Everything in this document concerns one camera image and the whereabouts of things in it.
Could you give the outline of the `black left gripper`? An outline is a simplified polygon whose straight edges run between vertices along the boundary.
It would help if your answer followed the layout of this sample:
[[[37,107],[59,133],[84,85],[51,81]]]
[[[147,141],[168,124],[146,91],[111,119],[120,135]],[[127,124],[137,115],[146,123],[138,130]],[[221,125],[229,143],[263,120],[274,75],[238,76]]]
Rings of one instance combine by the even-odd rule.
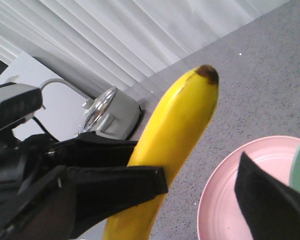
[[[126,166],[138,142],[91,131],[53,143],[47,134],[24,141],[0,137],[0,240],[67,240],[75,221],[76,191],[62,165]]]

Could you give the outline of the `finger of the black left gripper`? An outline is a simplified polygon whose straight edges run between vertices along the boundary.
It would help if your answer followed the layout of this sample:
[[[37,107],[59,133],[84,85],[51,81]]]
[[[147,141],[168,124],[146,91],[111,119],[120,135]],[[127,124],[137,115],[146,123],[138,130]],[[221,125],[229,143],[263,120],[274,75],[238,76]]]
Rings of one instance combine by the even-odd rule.
[[[71,239],[114,214],[168,192],[160,166],[69,167],[67,173],[76,189]]]

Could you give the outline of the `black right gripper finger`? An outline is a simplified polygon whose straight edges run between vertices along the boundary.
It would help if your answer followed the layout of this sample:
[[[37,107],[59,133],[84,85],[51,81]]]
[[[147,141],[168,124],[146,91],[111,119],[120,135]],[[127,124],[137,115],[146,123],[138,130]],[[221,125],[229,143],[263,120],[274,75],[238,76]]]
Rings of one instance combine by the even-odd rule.
[[[262,170],[245,152],[234,191],[254,240],[300,240],[300,193]]]

